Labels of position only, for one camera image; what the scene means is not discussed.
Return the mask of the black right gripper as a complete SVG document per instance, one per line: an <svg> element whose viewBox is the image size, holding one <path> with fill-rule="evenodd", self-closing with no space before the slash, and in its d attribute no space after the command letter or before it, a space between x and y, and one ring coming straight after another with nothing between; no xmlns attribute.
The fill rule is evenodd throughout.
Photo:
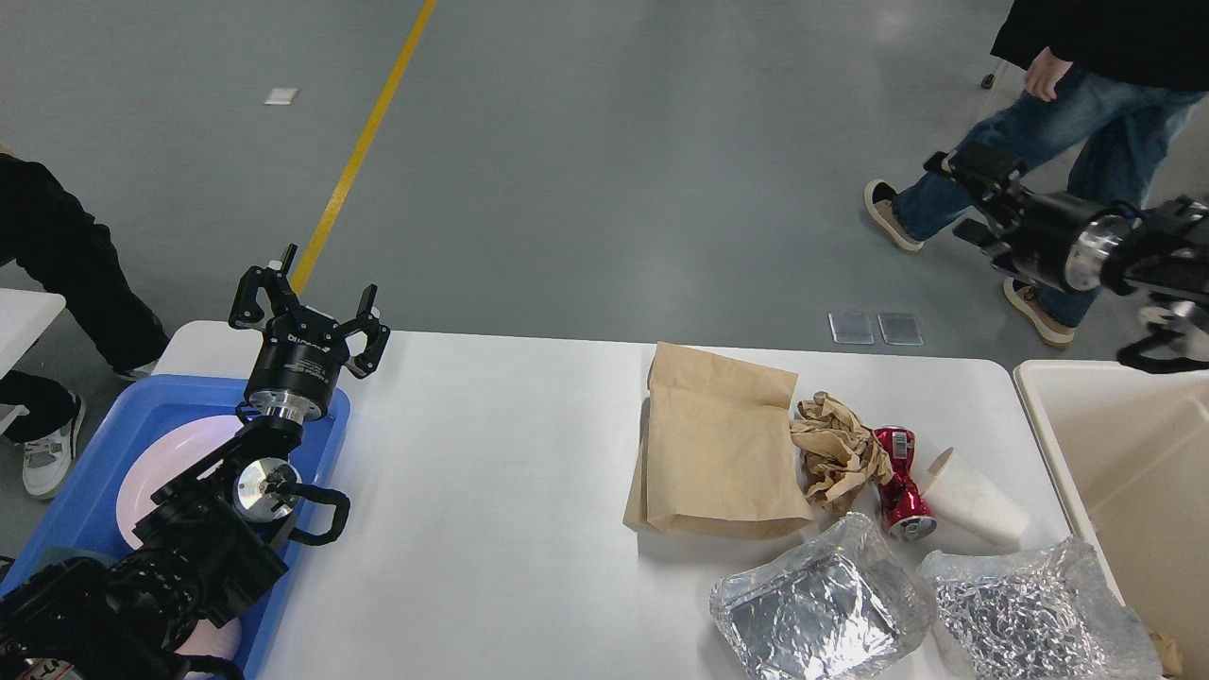
<svg viewBox="0 0 1209 680"><path fill-rule="evenodd" d="M1070 194L1026 197L1020 185L1026 165L985 143L933 152L924 169L954 181L985 217L1019 215L1005 237L970 218L959 221L953 234L985 257L1001 257L1001 270L1023 282L1068 293L1093 290L1105 283L1110 255L1130 235L1130 219L1118 207Z"/></svg>

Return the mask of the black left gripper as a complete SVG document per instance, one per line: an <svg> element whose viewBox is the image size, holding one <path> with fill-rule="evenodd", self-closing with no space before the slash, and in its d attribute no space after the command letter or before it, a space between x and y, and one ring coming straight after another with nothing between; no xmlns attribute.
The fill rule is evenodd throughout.
<svg viewBox="0 0 1209 680"><path fill-rule="evenodd" d="M277 260L247 269L230 305L229 325L264 335L247 379L247 404L264 414L287 408L297 413L296 421L314 421L326 417L342 365L359 380L378 369L391 328L376 313L374 283L363 290L354 318L314 321L288 280L295 255L297 244L288 244ZM349 338L358 334L366 344L353 355Z"/></svg>

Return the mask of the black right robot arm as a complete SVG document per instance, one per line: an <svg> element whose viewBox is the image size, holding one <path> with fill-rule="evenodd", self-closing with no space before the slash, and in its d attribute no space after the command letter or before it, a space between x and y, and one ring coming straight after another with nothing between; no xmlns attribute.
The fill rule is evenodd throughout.
<svg viewBox="0 0 1209 680"><path fill-rule="evenodd" d="M980 143L936 152L925 171L954 181L979 219L956 237L979 247L1012 280L1064 293L1106 290L1149 296L1145 338L1120 348L1120 365L1149 374L1204 370L1208 362L1207 206L1188 196L1140 211L1116 198L1100 204L1070 194L1035 194L1025 165Z"/></svg>

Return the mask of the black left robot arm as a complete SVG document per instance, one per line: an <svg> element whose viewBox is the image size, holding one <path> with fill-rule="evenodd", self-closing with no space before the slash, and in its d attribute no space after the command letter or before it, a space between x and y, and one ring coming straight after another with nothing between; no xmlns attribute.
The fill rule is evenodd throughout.
<svg viewBox="0 0 1209 680"><path fill-rule="evenodd" d="M236 405L229 440L164 482L134 534L140 546L115 564L73 557L39 569L2 598L2 676L52 662L82 679L241 679L219 655L183 655L199 621L229 624L288 572L288 542L329 544L345 534L349 499L306 482L291 463L308 422L326 417L342 370L363 379L391 329L368 286L345 322L297 300L277 265L239 280L229 323L264 342Z"/></svg>

